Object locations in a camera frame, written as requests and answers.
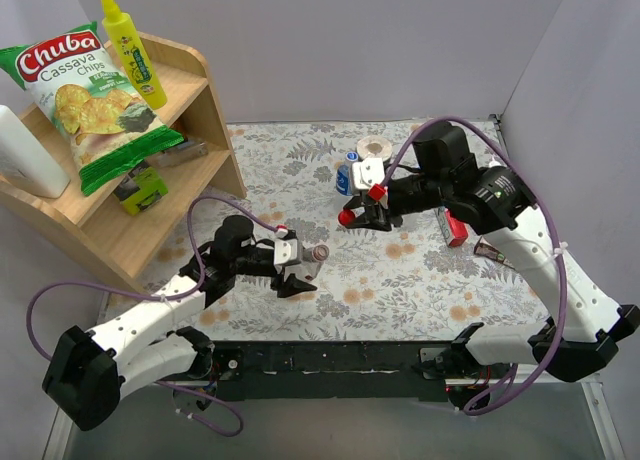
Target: white bottle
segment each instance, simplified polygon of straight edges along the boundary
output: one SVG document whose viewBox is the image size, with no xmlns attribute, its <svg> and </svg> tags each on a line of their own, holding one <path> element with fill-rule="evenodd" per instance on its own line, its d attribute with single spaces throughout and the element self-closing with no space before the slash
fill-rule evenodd
<svg viewBox="0 0 640 460">
<path fill-rule="evenodd" d="M 0 175 L 41 197 L 58 198 L 69 176 L 18 117 L 0 105 Z"/>
</svg>

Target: roll of tape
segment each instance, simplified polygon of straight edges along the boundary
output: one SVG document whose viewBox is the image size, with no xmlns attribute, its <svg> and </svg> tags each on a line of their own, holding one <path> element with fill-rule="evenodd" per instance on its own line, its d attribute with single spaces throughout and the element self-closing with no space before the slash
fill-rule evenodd
<svg viewBox="0 0 640 460">
<path fill-rule="evenodd" d="M 369 135 L 358 141 L 356 152 L 362 160 L 365 158 L 381 158 L 386 163 L 393 154 L 393 145 L 380 135 Z"/>
</svg>

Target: gray wall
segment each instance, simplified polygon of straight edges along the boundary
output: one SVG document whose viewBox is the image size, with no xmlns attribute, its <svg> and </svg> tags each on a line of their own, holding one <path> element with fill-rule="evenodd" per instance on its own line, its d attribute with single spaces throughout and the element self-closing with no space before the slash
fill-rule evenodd
<svg viewBox="0 0 640 460">
<path fill-rule="evenodd" d="M 118 1 L 200 49 L 227 118 L 252 122 L 500 113 L 561 0 Z"/>
<path fill-rule="evenodd" d="M 509 153 L 560 236 L 620 303 L 640 303 L 640 0 L 564 0 L 504 116 Z M 604 371 L 629 459 L 640 458 L 640 334 Z"/>
<path fill-rule="evenodd" d="M 0 0 L 0 48 L 30 43 L 86 22 L 77 0 Z M 0 71 L 0 103 L 16 112 L 31 103 Z M 41 388 L 46 362 L 31 347 L 25 312 L 40 287 L 62 279 L 92 278 L 59 250 L 0 207 L 0 458 L 42 456 L 55 404 Z M 44 347 L 74 324 L 95 322 L 100 295 L 63 288 L 36 309 L 35 326 Z"/>
</svg>

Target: green box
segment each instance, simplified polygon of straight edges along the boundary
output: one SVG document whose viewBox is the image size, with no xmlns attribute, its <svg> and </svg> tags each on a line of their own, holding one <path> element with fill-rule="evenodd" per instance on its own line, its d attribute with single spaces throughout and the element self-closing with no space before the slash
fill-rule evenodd
<svg viewBox="0 0 640 460">
<path fill-rule="evenodd" d="M 122 179 L 113 194 L 130 215 L 137 215 L 169 193 L 158 171 L 140 162 Z"/>
</svg>

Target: wooden shelf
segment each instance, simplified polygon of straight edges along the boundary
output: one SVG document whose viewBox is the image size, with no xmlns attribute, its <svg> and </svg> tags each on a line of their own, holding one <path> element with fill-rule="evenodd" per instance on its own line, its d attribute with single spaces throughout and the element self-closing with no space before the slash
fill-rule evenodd
<svg viewBox="0 0 640 460">
<path fill-rule="evenodd" d="M 161 63 L 154 63 L 154 67 L 168 98 L 167 104 L 156 113 L 166 125 L 171 125 L 204 90 L 207 78 Z M 60 198 L 43 200 L 72 223 L 83 225 L 118 186 L 122 177 L 111 180 L 92 195 L 84 196 L 68 142 L 35 105 L 22 117 L 22 121 L 71 177 L 71 184 Z"/>
<path fill-rule="evenodd" d="M 156 205 L 132 217 L 114 196 L 109 196 L 82 230 L 125 272 L 137 277 L 229 153 L 214 150 L 182 165 L 160 169 L 169 193 Z"/>
<path fill-rule="evenodd" d="M 149 263 L 189 204 L 208 185 L 246 195 L 220 102 L 205 58 L 191 47 L 141 33 L 140 38 L 168 97 L 157 110 L 167 125 L 178 117 L 190 136 L 207 142 L 209 154 L 160 169 L 169 193 L 149 210 L 130 216 L 111 195 L 120 178 L 85 197 L 68 143 L 32 105 L 22 121 L 71 177 L 57 199 L 36 197 L 0 177 L 0 204 L 9 208 L 101 282 L 143 292 L 136 277 Z M 105 48 L 119 65 L 113 48 Z"/>
</svg>

